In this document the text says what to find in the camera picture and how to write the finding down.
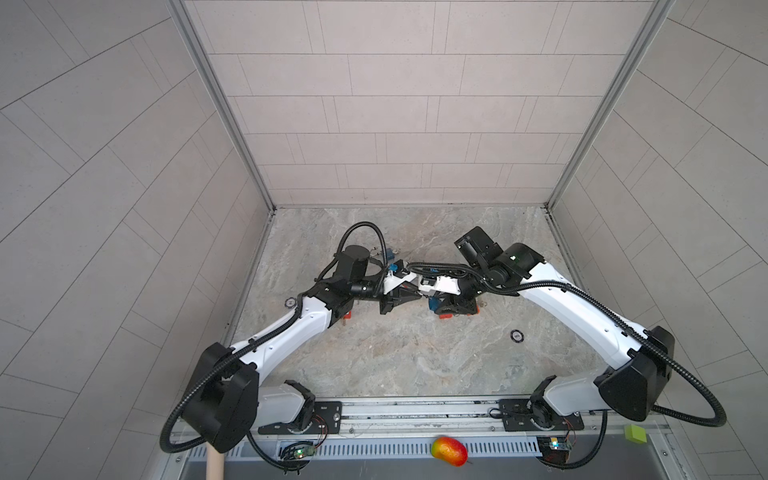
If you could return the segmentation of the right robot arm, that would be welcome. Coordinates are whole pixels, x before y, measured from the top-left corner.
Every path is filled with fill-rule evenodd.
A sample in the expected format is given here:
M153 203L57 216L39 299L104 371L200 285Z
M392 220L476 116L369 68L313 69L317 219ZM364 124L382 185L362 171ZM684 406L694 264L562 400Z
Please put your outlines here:
M674 338L664 329L630 322L568 282L523 243L502 249L475 227L455 243L465 261L428 266L425 275L445 299L439 306L465 311L484 293L520 296L543 308L584 340L605 364L570 377L545 378L529 398L536 424L582 411L612 410L643 421L652 412L673 369Z

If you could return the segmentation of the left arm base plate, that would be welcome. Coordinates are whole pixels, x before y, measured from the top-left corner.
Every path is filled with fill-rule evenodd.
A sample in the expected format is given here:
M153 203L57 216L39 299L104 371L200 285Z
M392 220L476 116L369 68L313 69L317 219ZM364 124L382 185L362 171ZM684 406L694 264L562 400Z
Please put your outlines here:
M315 401L312 410L303 407L292 422L260 426L257 432L259 435L338 434L342 408L340 401Z

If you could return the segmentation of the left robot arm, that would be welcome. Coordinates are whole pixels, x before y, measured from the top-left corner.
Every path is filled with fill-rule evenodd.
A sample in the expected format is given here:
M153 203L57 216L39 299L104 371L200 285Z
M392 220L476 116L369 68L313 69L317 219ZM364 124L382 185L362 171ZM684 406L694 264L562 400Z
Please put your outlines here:
M355 301L376 301L386 314L421 296L416 274L402 262L383 263L379 272L368 274L372 260L366 248L346 247L297 297L291 312L231 347L209 346L161 430L161 449L177 453L209 444L226 453L263 425L305 431L312 423L314 394L297 381L264 387L264 379L304 343L345 317Z

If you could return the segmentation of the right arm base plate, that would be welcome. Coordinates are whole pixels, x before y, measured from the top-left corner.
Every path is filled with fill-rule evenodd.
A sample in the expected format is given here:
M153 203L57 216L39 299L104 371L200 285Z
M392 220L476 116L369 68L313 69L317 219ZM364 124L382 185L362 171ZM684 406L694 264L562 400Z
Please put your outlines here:
M557 415L543 402L532 402L529 398L501 399L488 415L501 420L506 432L581 431L584 422L580 415L567 417Z

